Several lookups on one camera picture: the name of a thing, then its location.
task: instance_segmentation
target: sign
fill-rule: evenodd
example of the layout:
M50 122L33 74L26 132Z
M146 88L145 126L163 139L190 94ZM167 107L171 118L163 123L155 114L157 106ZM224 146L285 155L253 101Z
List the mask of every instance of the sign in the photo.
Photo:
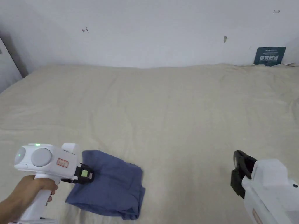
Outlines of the sign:
M286 47L258 47L254 65L280 65Z

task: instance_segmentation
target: blue cloth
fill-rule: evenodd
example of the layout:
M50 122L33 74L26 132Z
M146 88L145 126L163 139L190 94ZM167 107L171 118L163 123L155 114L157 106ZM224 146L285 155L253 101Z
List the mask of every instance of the blue cloth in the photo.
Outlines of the blue cloth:
M99 215L138 219L145 193L142 169L101 151L83 151L82 157L94 180L76 184L65 202Z

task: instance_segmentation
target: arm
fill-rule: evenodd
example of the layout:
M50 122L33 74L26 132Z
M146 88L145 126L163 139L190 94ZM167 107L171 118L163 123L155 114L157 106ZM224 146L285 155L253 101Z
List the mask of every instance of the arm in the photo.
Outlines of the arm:
M58 186L51 179L34 179L34 175L25 176L11 195L0 203L0 224L17 220L40 190L51 190L52 194L55 194L57 189Z

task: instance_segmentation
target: wrinkled bedsheet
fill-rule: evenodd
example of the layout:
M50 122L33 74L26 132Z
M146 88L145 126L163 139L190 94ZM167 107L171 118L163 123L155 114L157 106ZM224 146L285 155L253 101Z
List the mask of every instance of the wrinkled bedsheet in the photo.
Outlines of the wrinkled bedsheet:
M233 152L278 158L299 181L299 68L205 65L154 69L47 66L0 94L0 200L22 176L20 146L64 142L144 171L138 220L65 204L61 183L44 216L60 223L251 223L230 187Z

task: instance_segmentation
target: gray circular button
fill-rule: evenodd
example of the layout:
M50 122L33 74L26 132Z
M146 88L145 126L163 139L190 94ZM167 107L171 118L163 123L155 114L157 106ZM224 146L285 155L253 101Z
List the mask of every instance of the gray circular button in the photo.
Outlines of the gray circular button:
M26 149L23 147L18 150L15 156L15 165L19 164L23 160L25 153L26 153Z
M46 148L39 148L31 155L31 162L35 166L45 166L49 164L52 158L52 153Z

